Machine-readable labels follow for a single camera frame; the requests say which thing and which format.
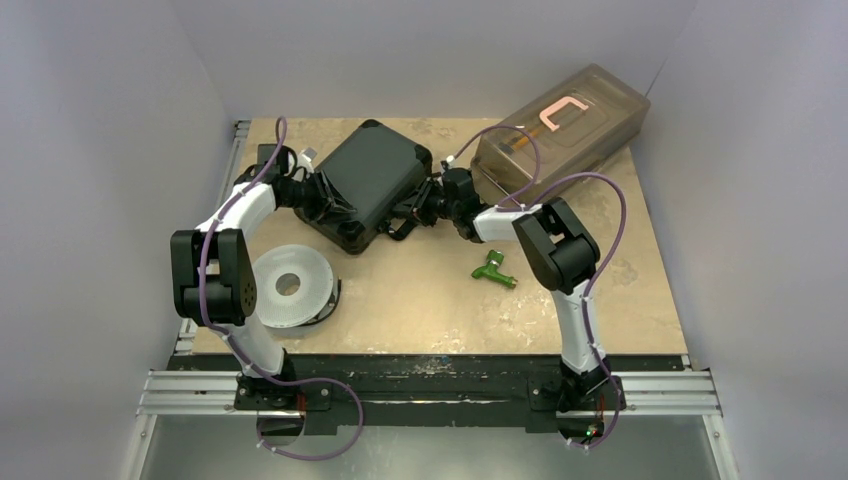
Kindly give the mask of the black poker set case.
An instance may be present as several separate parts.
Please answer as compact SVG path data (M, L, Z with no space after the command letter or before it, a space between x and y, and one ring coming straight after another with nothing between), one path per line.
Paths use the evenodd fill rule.
M347 211L320 216L307 207L295 215L346 253L358 255L386 230L393 207L430 176L432 164L432 153L425 146L368 119L315 169L347 202Z

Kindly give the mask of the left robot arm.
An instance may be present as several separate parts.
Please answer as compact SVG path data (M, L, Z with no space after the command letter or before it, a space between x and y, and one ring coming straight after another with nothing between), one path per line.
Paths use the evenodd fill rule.
M283 346L255 316L260 291L247 248L252 231L279 208L323 220L352 212L322 173L278 143L206 221L170 238L173 298L179 316L214 332L238 360L235 406L300 409L308 380L296 377Z

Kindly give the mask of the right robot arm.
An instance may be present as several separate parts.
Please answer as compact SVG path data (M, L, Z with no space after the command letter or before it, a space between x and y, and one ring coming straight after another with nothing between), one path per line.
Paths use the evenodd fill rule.
M394 214L421 226L448 220L461 238L473 243L518 243L535 280L554 301L561 338L559 410L588 405L604 387L611 388L610 402L621 409L624 392L600 340L593 293L621 242L622 229L603 254L563 199L535 199L521 206L488 205L465 168L449 168L437 178L423 181L395 207Z

